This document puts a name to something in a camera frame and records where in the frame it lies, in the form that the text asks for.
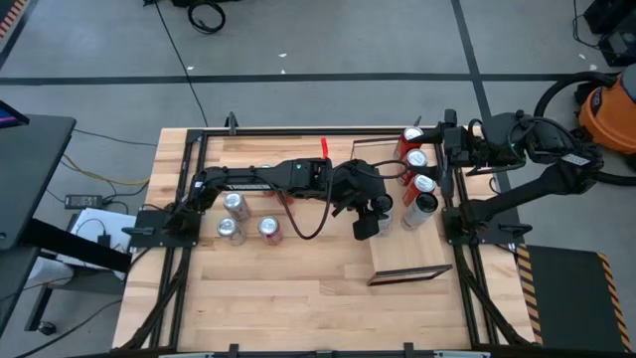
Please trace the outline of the silver Diet Coke can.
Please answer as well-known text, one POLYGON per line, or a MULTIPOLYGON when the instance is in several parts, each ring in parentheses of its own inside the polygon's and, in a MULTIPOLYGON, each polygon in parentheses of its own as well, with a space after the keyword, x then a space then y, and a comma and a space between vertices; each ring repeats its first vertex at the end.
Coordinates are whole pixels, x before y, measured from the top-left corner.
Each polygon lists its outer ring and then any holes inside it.
POLYGON ((224 199, 224 207, 237 221, 245 222, 250 218, 249 206, 239 192, 229 192, 224 199))
POLYGON ((219 236, 232 246, 241 246, 246 240, 246 233, 240 222, 232 217, 223 218, 217 225, 219 236))

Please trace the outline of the black desk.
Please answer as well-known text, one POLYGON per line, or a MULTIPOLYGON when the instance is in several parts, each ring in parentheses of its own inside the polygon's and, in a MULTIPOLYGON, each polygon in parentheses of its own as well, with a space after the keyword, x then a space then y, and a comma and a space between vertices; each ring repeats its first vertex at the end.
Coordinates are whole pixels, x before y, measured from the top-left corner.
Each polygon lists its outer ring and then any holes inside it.
POLYGON ((77 121, 30 114, 26 125, 0 128, 0 336, 45 249, 127 272, 131 256, 89 242, 34 217, 77 121))

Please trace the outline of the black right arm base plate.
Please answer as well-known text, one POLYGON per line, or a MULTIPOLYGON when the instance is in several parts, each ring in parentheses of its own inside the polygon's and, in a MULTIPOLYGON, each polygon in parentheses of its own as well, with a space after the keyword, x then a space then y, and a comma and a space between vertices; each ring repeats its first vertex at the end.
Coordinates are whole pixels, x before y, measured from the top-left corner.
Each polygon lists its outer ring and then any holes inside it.
POLYGON ((459 211, 455 207, 446 207, 441 210, 441 218, 446 241, 451 245, 469 245, 471 243, 482 244, 520 244, 523 237, 514 239, 510 233, 499 230, 499 224, 521 224, 516 209, 511 209, 497 214, 483 231, 477 231, 476 235, 466 233, 461 229, 459 211))

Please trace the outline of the red Coca-Cola original can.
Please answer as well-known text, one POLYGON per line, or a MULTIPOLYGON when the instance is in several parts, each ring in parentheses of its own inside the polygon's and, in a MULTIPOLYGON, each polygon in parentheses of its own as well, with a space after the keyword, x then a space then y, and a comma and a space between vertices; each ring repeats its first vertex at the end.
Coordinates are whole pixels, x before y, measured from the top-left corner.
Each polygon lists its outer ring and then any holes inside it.
POLYGON ((271 216, 263 217, 258 223, 258 231, 261 238, 271 246, 277 246, 282 241, 282 234, 279 222, 271 216))
POLYGON ((423 150, 414 148, 409 150, 401 158, 401 161, 406 164, 408 169, 405 173, 398 177, 397 181, 400 183, 401 186, 407 186, 412 178, 416 175, 413 167, 425 167, 427 165, 428 159, 426 153, 423 150))

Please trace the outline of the black equipment case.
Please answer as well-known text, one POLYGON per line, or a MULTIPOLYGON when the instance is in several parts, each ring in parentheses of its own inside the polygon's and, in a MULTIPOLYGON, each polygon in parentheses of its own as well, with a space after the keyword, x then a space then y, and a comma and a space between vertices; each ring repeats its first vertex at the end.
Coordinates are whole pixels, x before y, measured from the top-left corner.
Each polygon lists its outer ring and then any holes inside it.
POLYGON ((593 0, 583 12, 592 34, 612 31, 636 8, 636 0, 593 0))
POLYGON ((636 24, 620 24, 610 34, 603 35, 599 51, 609 67, 636 64, 636 24))

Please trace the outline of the computer monitor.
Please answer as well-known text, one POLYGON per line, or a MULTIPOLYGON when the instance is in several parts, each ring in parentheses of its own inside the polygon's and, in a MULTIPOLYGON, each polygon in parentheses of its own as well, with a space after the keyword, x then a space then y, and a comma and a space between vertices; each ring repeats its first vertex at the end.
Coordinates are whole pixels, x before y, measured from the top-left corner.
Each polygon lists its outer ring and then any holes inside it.
POLYGON ((5 101, 0 100, 0 128, 28 125, 30 119, 11 107, 5 101))

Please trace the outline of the white paper sheet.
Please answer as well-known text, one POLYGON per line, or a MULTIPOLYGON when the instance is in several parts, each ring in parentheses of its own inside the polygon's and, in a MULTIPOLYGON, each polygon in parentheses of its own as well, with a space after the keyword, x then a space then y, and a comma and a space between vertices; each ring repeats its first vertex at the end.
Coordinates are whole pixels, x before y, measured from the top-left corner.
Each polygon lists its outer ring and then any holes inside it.
POLYGON ((43 255, 35 260, 29 279, 66 284, 82 269, 109 270, 124 279, 131 256, 130 236, 122 229, 133 223, 129 215, 96 209, 82 210, 68 229, 32 220, 25 238, 43 255))

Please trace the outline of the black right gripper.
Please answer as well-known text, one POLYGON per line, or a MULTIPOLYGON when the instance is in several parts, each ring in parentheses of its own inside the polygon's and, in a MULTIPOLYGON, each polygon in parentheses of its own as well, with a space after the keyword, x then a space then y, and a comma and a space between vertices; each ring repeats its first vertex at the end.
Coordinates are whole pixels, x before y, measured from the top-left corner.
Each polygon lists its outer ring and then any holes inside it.
MULTIPOLYGON (((475 167, 479 164, 480 137, 464 126, 457 126, 454 109, 444 111, 443 120, 435 127, 425 128, 422 134, 412 138, 410 143, 441 144, 446 160, 451 167, 475 167)), ((454 196, 452 168, 444 164, 419 168, 419 173, 431 179, 441 190, 444 199, 454 196)))

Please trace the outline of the black power adapter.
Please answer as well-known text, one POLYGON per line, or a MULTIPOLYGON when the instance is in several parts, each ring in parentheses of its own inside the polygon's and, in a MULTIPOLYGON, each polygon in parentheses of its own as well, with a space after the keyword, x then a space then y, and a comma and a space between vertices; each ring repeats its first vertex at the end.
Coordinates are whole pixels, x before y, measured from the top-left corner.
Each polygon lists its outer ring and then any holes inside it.
POLYGON ((64 204, 67 210, 101 209, 103 197, 101 195, 69 194, 65 197, 64 204))

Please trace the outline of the wooden shelf with black frame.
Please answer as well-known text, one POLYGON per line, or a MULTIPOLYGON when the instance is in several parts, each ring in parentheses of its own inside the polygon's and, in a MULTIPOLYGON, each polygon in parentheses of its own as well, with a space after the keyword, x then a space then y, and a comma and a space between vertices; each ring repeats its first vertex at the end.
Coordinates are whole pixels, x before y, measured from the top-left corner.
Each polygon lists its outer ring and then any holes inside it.
POLYGON ((434 218, 427 219, 416 229, 406 229, 401 219, 406 210, 402 201, 405 188, 396 176, 404 169, 394 158, 396 141, 393 138, 359 139, 353 144, 352 157, 379 165, 386 177, 387 193, 393 198, 393 220, 390 230, 369 239, 373 274, 367 285, 383 285, 434 279, 452 269, 445 257, 434 218))

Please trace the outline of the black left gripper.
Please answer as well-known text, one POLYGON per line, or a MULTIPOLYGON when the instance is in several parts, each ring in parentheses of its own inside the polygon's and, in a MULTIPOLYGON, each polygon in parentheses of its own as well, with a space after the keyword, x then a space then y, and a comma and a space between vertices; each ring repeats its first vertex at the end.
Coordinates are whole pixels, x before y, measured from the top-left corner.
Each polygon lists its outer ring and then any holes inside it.
MULTIPOLYGON (((386 185, 379 177, 379 170, 368 162, 353 159, 334 168, 331 191, 333 214, 344 210, 367 212, 373 200, 386 194, 386 185)), ((374 213, 360 214, 352 228, 356 240, 367 240, 380 230, 378 216, 374 213)))

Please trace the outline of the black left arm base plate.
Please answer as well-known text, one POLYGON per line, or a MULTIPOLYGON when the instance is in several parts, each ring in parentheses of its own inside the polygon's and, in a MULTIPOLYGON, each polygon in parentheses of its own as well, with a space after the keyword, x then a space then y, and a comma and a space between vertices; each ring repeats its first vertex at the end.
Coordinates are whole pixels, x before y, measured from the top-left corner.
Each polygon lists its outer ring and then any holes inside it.
POLYGON ((170 213, 159 210, 140 211, 134 227, 152 227, 153 236, 130 236, 135 248, 186 248, 198 244, 202 216, 198 213, 170 213))

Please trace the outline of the black mat with hazard stripes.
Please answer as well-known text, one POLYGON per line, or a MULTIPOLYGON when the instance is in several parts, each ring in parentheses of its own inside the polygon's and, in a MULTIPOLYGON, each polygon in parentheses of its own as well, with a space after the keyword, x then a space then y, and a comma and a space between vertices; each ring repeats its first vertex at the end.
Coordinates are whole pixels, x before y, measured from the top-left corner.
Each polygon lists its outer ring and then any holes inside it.
POLYGON ((535 340, 545 348, 634 353, 607 255, 517 246, 535 340))

